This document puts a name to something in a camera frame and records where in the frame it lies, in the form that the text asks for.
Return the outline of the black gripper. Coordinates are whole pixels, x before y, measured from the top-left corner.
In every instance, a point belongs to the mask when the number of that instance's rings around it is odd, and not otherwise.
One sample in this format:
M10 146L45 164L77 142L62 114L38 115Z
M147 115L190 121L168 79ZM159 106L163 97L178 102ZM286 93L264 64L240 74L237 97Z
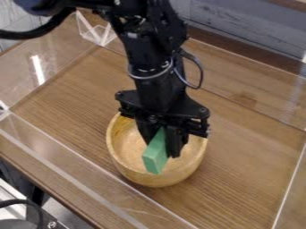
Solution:
M150 144L159 128L166 135L166 152L181 157L189 134L209 136L210 110L194 100L177 77L165 80L137 80L137 89L115 94L121 114L135 120L146 144Z

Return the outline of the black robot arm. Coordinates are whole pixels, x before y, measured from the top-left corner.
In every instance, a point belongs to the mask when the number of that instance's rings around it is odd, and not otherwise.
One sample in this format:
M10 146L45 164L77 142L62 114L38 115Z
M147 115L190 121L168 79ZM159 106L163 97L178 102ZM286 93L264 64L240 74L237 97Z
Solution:
M135 89L117 93L119 114L137 123L146 142L165 131L166 154L181 156L192 134L209 136L210 110L188 94L185 61L198 58L184 49L188 23L170 0L14 0L27 13L53 16L86 8L111 25L123 44Z

